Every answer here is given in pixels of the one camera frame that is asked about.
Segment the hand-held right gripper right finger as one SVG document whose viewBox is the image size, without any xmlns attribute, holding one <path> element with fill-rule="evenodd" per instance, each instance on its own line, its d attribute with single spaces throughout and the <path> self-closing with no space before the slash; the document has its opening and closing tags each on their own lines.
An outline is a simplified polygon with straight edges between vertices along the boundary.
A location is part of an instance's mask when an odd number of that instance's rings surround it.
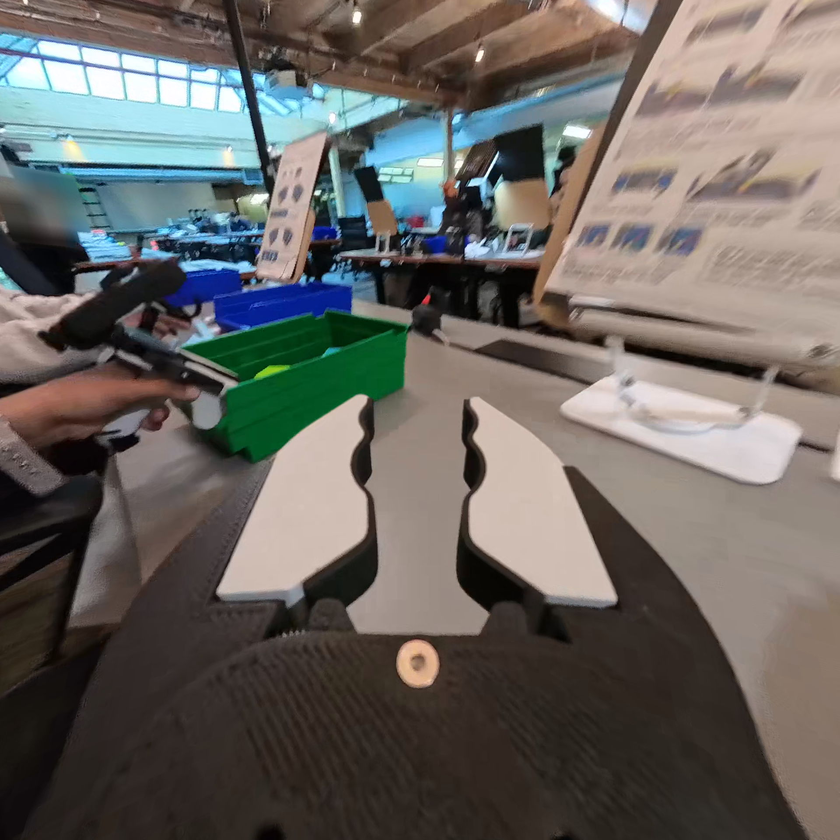
<svg viewBox="0 0 840 840">
<path fill-rule="evenodd" d="M 537 608 L 618 604 L 615 585 L 562 459 L 483 398 L 463 405 L 461 588 L 485 609 L 534 599 Z"/>
</svg>

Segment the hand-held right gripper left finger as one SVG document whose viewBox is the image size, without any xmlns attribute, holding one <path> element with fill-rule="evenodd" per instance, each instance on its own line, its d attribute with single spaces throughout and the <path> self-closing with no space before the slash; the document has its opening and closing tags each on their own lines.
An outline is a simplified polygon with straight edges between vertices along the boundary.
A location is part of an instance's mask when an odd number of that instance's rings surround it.
<svg viewBox="0 0 840 840">
<path fill-rule="evenodd" d="M 225 603 L 344 606 L 378 571 L 371 477 L 374 404 L 355 395 L 276 454 L 216 588 Z"/>
</svg>

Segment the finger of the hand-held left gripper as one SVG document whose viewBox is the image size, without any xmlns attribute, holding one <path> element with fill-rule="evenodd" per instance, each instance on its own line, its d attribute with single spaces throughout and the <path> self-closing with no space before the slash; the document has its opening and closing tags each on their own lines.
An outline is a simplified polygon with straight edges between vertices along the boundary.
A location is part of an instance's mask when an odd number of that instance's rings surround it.
<svg viewBox="0 0 840 840">
<path fill-rule="evenodd" d="M 181 382 L 213 396 L 220 396 L 239 384 L 235 372 L 190 351 L 176 351 Z"/>
</svg>

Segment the green plastic bin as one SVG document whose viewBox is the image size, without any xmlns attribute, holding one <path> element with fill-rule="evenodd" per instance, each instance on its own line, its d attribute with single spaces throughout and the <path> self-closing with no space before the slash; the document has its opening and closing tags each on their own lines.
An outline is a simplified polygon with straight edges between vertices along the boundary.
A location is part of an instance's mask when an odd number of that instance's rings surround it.
<svg viewBox="0 0 840 840">
<path fill-rule="evenodd" d="M 195 344 L 190 352 L 239 377 L 226 393 L 223 419 L 199 435 L 225 456 L 257 463 L 352 397 L 378 401 L 401 390 L 407 334 L 403 323 L 327 311 Z M 331 346 L 343 350 L 321 358 Z M 272 364 L 290 368 L 253 379 Z"/>
</svg>

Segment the person's left hand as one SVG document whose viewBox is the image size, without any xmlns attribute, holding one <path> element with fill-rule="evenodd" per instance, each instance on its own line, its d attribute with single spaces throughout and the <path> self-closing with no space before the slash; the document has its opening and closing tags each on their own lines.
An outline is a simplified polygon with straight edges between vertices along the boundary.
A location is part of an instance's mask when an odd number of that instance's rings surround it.
<svg viewBox="0 0 840 840">
<path fill-rule="evenodd" d="M 200 396 L 193 385 L 178 384 L 109 362 L 87 371 L 28 388 L 1 400 L 4 421 L 34 449 L 100 434 L 118 418 L 147 410 L 141 423 L 159 431 L 170 415 L 169 403 L 191 403 Z"/>
</svg>

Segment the blue plastic bin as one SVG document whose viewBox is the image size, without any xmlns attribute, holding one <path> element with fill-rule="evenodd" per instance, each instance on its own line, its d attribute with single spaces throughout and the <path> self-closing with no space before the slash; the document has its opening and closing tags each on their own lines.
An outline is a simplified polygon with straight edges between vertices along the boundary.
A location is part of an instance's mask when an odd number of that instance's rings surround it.
<svg viewBox="0 0 840 840">
<path fill-rule="evenodd" d="M 313 282 L 232 292 L 215 297 L 213 307 L 221 332 L 233 333 L 329 311 L 351 312 L 352 302 L 351 287 Z"/>
<path fill-rule="evenodd" d="M 192 309 L 217 297 L 240 292 L 240 272 L 230 268 L 192 269 L 186 272 L 180 288 L 163 298 L 173 308 Z"/>
</svg>

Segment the silver wristwatch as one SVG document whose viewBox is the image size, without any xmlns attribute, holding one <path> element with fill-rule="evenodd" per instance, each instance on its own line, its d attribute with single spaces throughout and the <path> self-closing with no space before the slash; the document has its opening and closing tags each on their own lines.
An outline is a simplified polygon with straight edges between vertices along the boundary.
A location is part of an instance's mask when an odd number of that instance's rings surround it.
<svg viewBox="0 0 840 840">
<path fill-rule="evenodd" d="M 67 483 L 56 467 L 42 458 L 1 416 L 1 472 L 16 488 L 45 498 Z"/>
</svg>

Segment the black electronic device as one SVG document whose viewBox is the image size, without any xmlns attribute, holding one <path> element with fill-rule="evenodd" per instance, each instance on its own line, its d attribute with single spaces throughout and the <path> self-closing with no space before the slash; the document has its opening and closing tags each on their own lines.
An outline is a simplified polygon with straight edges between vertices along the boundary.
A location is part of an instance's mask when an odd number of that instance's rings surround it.
<svg viewBox="0 0 840 840">
<path fill-rule="evenodd" d="M 443 327 L 443 313 L 435 306 L 435 289 L 431 289 L 425 297 L 412 309 L 411 330 L 427 338 L 446 343 Z"/>
</svg>

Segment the black pillar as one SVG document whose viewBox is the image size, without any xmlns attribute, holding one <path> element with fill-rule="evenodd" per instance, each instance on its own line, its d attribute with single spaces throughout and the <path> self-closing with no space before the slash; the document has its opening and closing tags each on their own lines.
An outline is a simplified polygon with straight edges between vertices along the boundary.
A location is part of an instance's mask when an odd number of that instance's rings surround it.
<svg viewBox="0 0 840 840">
<path fill-rule="evenodd" d="M 237 60 L 238 71 L 244 87 L 248 116 L 255 136 L 255 145 L 259 157 L 259 167 L 266 190 L 269 197 L 271 197 L 275 188 L 275 174 L 272 163 L 270 162 L 264 124 L 259 111 L 259 101 L 251 73 L 249 54 L 245 42 L 245 32 L 239 15 L 238 4 L 236 1 L 222 1 L 222 7 L 227 21 L 234 56 Z"/>
</svg>

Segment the wooden table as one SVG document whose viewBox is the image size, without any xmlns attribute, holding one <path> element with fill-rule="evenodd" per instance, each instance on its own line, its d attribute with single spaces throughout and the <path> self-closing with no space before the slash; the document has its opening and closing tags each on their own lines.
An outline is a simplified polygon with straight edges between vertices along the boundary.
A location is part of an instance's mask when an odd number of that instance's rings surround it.
<svg viewBox="0 0 840 840">
<path fill-rule="evenodd" d="M 498 253 L 476 258 L 440 255 L 402 255 L 398 252 L 379 253 L 373 248 L 340 251 L 337 259 L 361 266 L 372 274 L 375 299 L 386 304 L 385 274 L 414 272 L 416 269 L 429 274 L 459 290 L 455 315 L 477 321 L 479 314 L 480 286 L 488 280 L 497 283 L 499 298 L 499 324 L 508 329 L 521 327 L 519 299 L 533 292 L 544 250 L 523 253 Z"/>
</svg>

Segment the white ceiling projector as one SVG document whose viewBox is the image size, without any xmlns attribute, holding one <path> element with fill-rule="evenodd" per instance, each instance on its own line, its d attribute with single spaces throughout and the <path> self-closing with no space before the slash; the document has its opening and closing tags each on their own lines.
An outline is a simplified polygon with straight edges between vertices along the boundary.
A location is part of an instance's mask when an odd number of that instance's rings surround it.
<svg viewBox="0 0 840 840">
<path fill-rule="evenodd" d="M 264 92 L 276 100 L 303 102 L 312 95 L 312 84 L 305 72 L 294 67 L 274 68 L 264 73 Z"/>
</svg>

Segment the person's black clothing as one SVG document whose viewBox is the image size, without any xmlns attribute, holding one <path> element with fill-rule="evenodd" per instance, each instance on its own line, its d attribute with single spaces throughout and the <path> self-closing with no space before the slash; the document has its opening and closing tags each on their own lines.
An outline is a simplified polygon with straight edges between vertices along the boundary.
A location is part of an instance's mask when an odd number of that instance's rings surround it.
<svg viewBox="0 0 840 840">
<path fill-rule="evenodd" d="M 19 838 L 49 784 L 107 644 L 42 668 L 1 698 L 1 838 Z"/>
</svg>

